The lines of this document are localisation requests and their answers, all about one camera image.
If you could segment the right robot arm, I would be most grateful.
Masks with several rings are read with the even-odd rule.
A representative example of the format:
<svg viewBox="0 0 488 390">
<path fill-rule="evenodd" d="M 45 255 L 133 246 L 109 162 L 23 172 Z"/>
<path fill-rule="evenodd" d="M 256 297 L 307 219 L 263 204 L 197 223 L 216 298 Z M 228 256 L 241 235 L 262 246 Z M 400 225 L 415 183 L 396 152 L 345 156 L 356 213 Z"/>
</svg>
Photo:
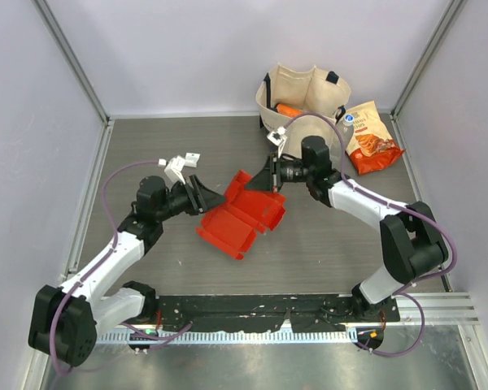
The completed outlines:
<svg viewBox="0 0 488 390">
<path fill-rule="evenodd" d="M 300 158 L 270 154 L 246 189 L 277 193 L 285 183 L 304 183 L 316 201 L 348 213 L 380 233 L 382 264 L 353 287 L 344 316 L 368 321 L 403 287 L 442 265 L 448 257 L 431 209 L 382 197 L 333 168 L 321 136 L 306 136 Z"/>
</svg>

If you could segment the red cardboard paper box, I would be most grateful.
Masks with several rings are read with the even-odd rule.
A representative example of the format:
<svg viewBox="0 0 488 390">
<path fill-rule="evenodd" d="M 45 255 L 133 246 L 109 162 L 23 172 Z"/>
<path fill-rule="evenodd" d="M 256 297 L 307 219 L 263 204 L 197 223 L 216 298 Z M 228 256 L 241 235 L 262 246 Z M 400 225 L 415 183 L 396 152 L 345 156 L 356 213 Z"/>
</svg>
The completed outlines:
<svg viewBox="0 0 488 390">
<path fill-rule="evenodd" d="M 279 193 L 245 189 L 251 175 L 243 170 L 224 192 L 226 202 L 208 211 L 196 227 L 198 235 L 236 260 L 253 245 L 257 235 L 274 230 L 285 214 L 285 197 Z"/>
</svg>

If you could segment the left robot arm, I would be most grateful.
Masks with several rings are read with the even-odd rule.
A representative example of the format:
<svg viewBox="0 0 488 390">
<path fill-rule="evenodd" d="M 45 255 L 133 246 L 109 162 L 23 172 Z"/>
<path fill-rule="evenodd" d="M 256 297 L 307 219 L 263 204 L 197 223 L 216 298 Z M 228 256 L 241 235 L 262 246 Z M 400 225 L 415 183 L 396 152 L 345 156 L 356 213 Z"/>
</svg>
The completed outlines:
<svg viewBox="0 0 488 390">
<path fill-rule="evenodd" d="M 71 367 L 83 364 L 97 339 L 127 320 L 150 323 L 156 316 L 156 291 L 147 284 L 109 288 L 143 259 L 163 234 L 168 219 L 201 215 L 224 204 L 224 195 L 207 188 L 196 175 L 169 188 L 158 175 L 144 178 L 107 246 L 71 279 L 42 287 L 34 301 L 28 345 Z"/>
</svg>

